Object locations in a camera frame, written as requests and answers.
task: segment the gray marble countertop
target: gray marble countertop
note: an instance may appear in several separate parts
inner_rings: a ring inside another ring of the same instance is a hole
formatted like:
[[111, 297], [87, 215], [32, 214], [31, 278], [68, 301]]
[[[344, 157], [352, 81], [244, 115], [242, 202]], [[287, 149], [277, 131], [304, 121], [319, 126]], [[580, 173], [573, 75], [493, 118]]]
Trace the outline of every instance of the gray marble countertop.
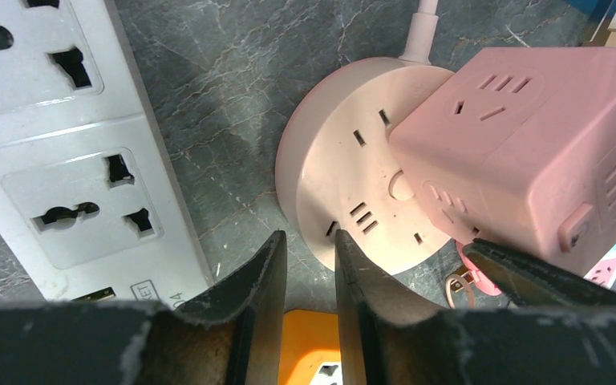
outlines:
[[[116, 2], [217, 280], [284, 229], [287, 309], [333, 310], [333, 274], [279, 210], [275, 154], [292, 111], [317, 82], [355, 60], [400, 55], [418, 0]], [[439, 15], [431, 59], [452, 70], [482, 47], [575, 45], [586, 22], [558, 0], [440, 0]], [[459, 264], [446, 245], [398, 278], [446, 305], [443, 280]], [[41, 299], [1, 238], [0, 299]]]

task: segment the white power strip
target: white power strip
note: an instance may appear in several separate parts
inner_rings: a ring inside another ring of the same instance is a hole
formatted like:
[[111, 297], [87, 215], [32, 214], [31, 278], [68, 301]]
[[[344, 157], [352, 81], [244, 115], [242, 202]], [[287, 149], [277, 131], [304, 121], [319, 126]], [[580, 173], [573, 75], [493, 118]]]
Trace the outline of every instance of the white power strip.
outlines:
[[51, 300], [213, 284], [112, 0], [0, 0], [0, 234]]

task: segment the marble surface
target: marble surface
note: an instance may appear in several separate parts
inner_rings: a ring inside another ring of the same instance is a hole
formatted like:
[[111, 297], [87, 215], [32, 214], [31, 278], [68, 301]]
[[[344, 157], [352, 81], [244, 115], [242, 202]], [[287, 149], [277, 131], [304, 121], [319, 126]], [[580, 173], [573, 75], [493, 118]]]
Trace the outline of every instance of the marble surface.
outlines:
[[[274, 157], [317, 82], [355, 60], [402, 52], [417, 0], [116, 2], [214, 275], [220, 280], [284, 229], [287, 309], [333, 310], [333, 274], [279, 210]], [[432, 62], [452, 70], [481, 47], [574, 45], [586, 20], [558, 0], [440, 0], [439, 15]], [[459, 264], [446, 245], [398, 278], [446, 305], [443, 280]], [[0, 238], [0, 299], [37, 298]]]

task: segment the round button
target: round button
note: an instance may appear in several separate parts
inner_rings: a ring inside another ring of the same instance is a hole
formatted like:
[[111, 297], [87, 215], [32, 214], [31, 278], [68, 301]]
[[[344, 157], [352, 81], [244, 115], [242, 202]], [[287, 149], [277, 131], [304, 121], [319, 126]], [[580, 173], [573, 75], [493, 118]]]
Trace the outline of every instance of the round button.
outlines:
[[388, 194], [397, 201], [406, 201], [414, 196], [412, 187], [407, 182], [402, 170], [391, 178], [391, 183], [388, 185]]

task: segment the pink power adapter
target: pink power adapter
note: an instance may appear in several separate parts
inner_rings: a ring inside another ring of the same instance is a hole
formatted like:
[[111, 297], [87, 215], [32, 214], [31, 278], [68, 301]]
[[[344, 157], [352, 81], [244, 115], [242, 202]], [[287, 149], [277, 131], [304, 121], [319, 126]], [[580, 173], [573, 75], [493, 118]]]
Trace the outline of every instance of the pink power adapter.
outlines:
[[486, 48], [391, 133], [431, 223], [584, 275], [616, 242], [616, 48]]

